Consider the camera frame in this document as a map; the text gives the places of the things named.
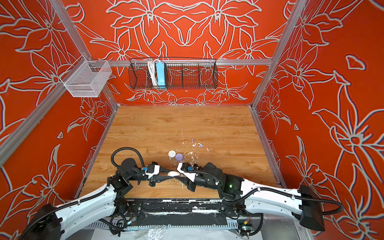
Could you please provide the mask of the cream earbud charging case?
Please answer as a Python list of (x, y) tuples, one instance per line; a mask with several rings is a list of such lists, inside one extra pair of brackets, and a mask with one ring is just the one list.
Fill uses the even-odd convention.
[(179, 173), (179, 172), (177, 172), (177, 171), (170, 171), (170, 172), (168, 172), (167, 173), (167, 176), (168, 177), (178, 177), (178, 176), (180, 176), (181, 175), (181, 173)]

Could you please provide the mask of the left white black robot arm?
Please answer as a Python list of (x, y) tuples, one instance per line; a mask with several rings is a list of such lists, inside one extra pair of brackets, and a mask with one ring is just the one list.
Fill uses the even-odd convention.
[[(115, 162), (115, 156), (121, 151), (135, 152), (141, 162), (138, 167), (132, 158), (121, 164)], [(107, 178), (107, 183), (99, 189), (81, 198), (63, 205), (47, 204), (40, 208), (33, 220), (20, 235), (21, 240), (65, 240), (84, 227), (101, 221), (113, 232), (121, 232), (127, 226), (127, 215), (132, 209), (125, 195), (133, 188), (132, 181), (156, 183), (172, 179), (179, 172), (165, 169), (153, 162), (145, 165), (140, 152), (134, 148), (119, 148), (111, 155), (111, 163), (117, 168), (115, 175)]]

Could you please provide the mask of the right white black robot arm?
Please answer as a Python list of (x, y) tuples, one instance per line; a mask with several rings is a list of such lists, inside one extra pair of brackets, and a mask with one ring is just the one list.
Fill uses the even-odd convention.
[(196, 187), (217, 191), (224, 210), (287, 217), (313, 231), (325, 231), (324, 217), (344, 210), (342, 203), (318, 198), (307, 186), (298, 189), (270, 187), (225, 174), (212, 163), (204, 167), (179, 163), (177, 170), (167, 175), (185, 184), (192, 192)]

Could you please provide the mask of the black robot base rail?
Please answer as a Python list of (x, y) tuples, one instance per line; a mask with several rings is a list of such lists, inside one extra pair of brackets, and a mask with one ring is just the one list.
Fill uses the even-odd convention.
[(252, 214), (244, 204), (228, 205), (219, 199), (128, 199), (123, 216), (99, 220), (114, 231), (155, 228), (226, 229), (235, 233), (255, 232), (264, 215)]

